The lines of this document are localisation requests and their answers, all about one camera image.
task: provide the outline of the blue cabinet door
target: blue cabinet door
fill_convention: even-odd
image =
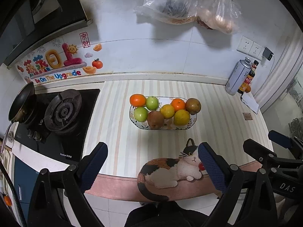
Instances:
[[[14,186],[20,202],[30,203],[38,172],[15,157]]]
[[[20,205],[21,205],[21,208],[22,208],[25,220],[27,222],[29,203],[22,203],[22,202],[20,202]]]

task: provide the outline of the pan handle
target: pan handle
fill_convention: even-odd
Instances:
[[[6,141],[7,141],[7,137],[8,137],[8,134],[9,134],[9,130],[12,126],[14,122],[11,122],[9,127],[7,128],[6,132],[5,132],[5,135],[4,135],[4,138],[3,138],[3,143],[2,143],[2,146],[1,146],[1,150],[0,150],[0,156],[2,156],[2,152],[4,150],[4,146],[6,145]]]

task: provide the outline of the gas stove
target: gas stove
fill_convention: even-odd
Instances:
[[[68,89],[36,95],[15,140],[49,158],[78,164],[99,89]]]

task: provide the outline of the bottle label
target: bottle label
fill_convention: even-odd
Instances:
[[[241,90],[241,91],[244,92],[246,90],[246,88],[248,87],[248,85],[251,83],[251,81],[252,81],[253,78],[254,77],[248,75],[246,77],[245,81],[243,82],[243,84],[241,84],[239,90]]]
[[[253,63],[253,64],[252,64],[252,66],[251,66],[251,69],[252,69],[253,71],[255,71],[255,70],[256,70],[256,68],[257,68],[256,64],[255,64],[255,63]]]

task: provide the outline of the white floor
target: white floor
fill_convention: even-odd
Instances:
[[[139,202],[105,199],[86,193],[85,197],[105,227],[123,227],[128,214],[133,209],[141,207]],[[178,205],[184,209],[196,210],[206,215],[210,215],[217,202],[218,199],[215,194],[177,201]],[[238,200],[238,203],[234,208],[234,212],[228,221],[230,224],[235,222],[241,209],[241,202],[241,200]],[[80,224],[72,211],[69,200],[66,197],[64,197],[63,204],[72,225],[80,227]]]
[[[283,93],[263,114],[268,130],[290,136],[288,123],[302,117],[302,111],[290,94]],[[288,149],[272,142],[274,152],[281,158],[293,158]]]

